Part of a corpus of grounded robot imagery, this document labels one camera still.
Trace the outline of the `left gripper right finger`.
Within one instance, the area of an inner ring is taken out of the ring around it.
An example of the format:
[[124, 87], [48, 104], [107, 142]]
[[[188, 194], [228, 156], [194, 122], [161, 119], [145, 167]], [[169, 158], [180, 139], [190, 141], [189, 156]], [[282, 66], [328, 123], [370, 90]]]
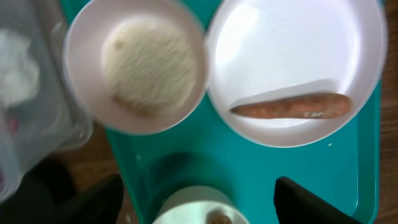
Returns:
[[360, 224], [288, 177], [275, 182], [274, 206], [280, 224]]

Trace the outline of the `white round plate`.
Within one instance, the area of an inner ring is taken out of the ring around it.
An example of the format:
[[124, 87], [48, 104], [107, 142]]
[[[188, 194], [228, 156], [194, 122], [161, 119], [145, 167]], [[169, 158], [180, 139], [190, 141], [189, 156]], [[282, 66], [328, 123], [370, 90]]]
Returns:
[[[206, 35], [208, 95], [242, 137], [270, 147], [319, 141], [350, 122], [374, 91], [387, 55], [377, 0], [222, 1]], [[311, 93], [348, 96], [334, 119], [253, 119], [231, 108]]]

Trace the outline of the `clear plastic bin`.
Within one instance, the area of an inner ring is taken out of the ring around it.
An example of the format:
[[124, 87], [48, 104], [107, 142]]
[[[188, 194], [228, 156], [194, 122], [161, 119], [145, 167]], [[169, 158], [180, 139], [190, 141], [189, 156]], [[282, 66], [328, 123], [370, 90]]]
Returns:
[[63, 72], [67, 29], [60, 1], [1, 0], [1, 200], [49, 154], [93, 133]]

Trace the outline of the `orange carrot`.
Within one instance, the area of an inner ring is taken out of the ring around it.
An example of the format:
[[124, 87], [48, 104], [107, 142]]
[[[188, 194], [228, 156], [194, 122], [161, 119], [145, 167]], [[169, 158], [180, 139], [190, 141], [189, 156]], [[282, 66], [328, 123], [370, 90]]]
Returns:
[[257, 119], [333, 119], [351, 111], [351, 99], [337, 93], [315, 93], [235, 106], [233, 114]]

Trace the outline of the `white bowl with residue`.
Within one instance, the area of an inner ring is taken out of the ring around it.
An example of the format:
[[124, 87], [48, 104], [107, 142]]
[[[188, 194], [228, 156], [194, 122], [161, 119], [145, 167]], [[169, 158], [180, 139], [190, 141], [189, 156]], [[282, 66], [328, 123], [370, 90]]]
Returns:
[[75, 16], [63, 70], [97, 122], [126, 133], [170, 129], [200, 104], [208, 80], [204, 30], [178, 1], [94, 0]]

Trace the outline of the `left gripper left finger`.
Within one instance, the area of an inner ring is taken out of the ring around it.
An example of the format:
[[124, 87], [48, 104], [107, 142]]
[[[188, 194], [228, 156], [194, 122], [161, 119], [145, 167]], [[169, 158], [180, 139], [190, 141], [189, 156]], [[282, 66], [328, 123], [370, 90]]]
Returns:
[[115, 224], [124, 200], [124, 183], [111, 174], [53, 212], [35, 219], [37, 224]]

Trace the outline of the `white bowl with food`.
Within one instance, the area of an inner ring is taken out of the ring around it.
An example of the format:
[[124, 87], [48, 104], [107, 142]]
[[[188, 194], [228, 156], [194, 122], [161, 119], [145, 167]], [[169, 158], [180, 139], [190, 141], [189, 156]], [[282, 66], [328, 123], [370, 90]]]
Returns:
[[165, 200], [153, 224], [249, 224], [222, 191], [204, 185], [182, 188]]

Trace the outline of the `white napkin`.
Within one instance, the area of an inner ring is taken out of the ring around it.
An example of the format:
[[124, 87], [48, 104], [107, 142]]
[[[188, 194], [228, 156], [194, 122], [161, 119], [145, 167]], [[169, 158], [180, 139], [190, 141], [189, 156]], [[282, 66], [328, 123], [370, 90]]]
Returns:
[[1, 103], [20, 105], [37, 96], [40, 67], [29, 53], [30, 39], [10, 29], [1, 29]]

